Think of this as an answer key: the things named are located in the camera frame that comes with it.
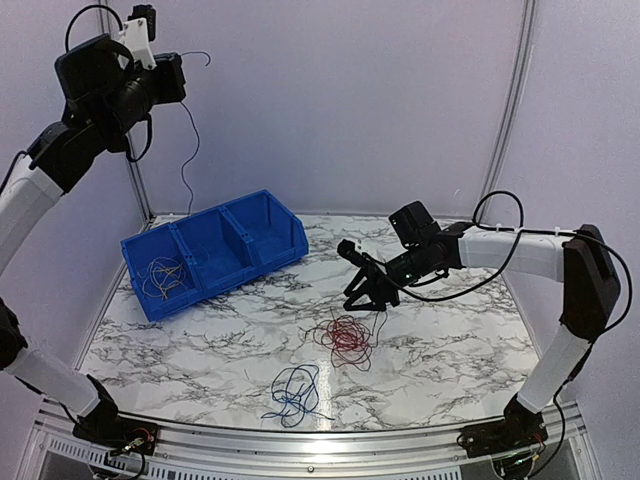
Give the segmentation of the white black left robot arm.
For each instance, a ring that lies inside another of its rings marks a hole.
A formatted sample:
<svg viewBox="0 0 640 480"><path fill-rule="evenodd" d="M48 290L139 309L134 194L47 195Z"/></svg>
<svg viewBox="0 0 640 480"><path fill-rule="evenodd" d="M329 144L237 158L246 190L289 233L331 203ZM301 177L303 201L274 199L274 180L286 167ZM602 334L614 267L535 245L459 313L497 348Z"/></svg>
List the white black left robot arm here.
<svg viewBox="0 0 640 480"><path fill-rule="evenodd" d="M138 123L152 122L156 105L186 97L183 60L176 52L143 59L102 34L58 57L54 68L65 97L62 118L23 152L1 183L1 265L8 266L41 218L77 185L104 152L137 162L127 139ZM90 375L29 344L16 314L1 307L1 369L37 394L56 400L74 424L74 436L115 455L144 454L153 434L122 418L115 400Z"/></svg>

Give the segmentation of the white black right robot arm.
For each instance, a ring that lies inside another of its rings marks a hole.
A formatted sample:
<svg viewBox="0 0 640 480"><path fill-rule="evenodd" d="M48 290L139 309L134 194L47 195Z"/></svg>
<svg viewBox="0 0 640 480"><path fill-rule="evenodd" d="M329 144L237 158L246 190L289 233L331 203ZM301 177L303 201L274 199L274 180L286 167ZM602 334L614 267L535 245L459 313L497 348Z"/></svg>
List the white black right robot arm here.
<svg viewBox="0 0 640 480"><path fill-rule="evenodd" d="M557 403L596 342L618 326L611 316L620 296L633 294L632 275L622 256L591 224L541 230L522 223L489 226L472 219L443 228L419 201L393 213L389 222L404 248L391 260L377 260L350 240L337 247L338 255L358 269L344 290L347 311L383 312L398 306L401 295L427 302L416 287L434 283L452 270L486 268L495 277L512 271L562 284L558 330L506 405L502 419L472 424L458 437L470 458L545 441L543 409Z"/></svg>

